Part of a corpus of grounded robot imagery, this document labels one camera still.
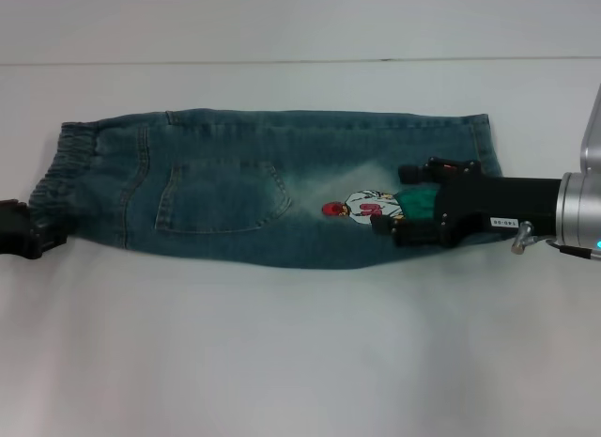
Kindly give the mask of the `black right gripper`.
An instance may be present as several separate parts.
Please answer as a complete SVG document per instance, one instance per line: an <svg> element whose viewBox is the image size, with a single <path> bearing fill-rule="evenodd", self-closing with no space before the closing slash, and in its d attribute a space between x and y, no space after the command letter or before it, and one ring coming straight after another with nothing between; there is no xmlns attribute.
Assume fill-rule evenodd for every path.
<svg viewBox="0 0 601 437"><path fill-rule="evenodd" d="M477 161L431 157L425 164L398 167L402 184L442 184L435 199L435 221L374 216L373 231L396 246L455 247L473 234L515 236L529 222L536 237L556 235L558 179L489 177Z"/></svg>

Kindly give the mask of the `blue denim shorts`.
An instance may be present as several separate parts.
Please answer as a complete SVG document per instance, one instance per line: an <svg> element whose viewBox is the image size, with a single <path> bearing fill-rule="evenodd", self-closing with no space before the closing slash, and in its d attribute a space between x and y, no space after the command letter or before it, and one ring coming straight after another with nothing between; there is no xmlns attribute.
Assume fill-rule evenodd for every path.
<svg viewBox="0 0 601 437"><path fill-rule="evenodd" d="M501 174L488 117L194 109L62 126L30 196L39 225L132 251L348 270L428 255L374 216L429 217L436 187L397 170L437 157Z"/></svg>

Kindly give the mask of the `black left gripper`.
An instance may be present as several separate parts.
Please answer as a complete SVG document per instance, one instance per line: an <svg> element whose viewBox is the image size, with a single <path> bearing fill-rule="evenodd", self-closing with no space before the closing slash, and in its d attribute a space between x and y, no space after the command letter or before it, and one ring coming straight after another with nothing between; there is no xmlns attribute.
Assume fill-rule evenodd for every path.
<svg viewBox="0 0 601 437"><path fill-rule="evenodd" d="M67 226L29 223L26 203L0 200L0 255L39 259L67 241Z"/></svg>

